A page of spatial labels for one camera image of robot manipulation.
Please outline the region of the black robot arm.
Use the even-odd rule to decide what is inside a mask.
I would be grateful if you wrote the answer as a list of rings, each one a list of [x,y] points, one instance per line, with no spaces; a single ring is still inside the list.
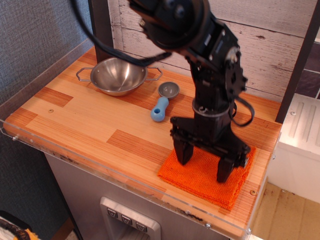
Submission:
[[[132,0],[147,38],[166,52],[182,55],[195,86],[194,116],[172,117],[171,136],[185,165],[194,147],[219,156],[217,181],[245,167],[250,147],[232,131],[240,93],[246,88],[237,37],[211,12],[206,0]]]

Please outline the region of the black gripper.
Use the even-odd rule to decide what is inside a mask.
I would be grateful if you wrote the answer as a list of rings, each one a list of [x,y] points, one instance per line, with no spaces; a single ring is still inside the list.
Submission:
[[[210,116],[195,112],[193,118],[171,117],[170,135],[179,163],[187,164],[196,146],[221,157],[217,170],[219,183],[225,183],[235,167],[245,167],[251,148],[232,132],[233,113],[234,109],[229,108]]]

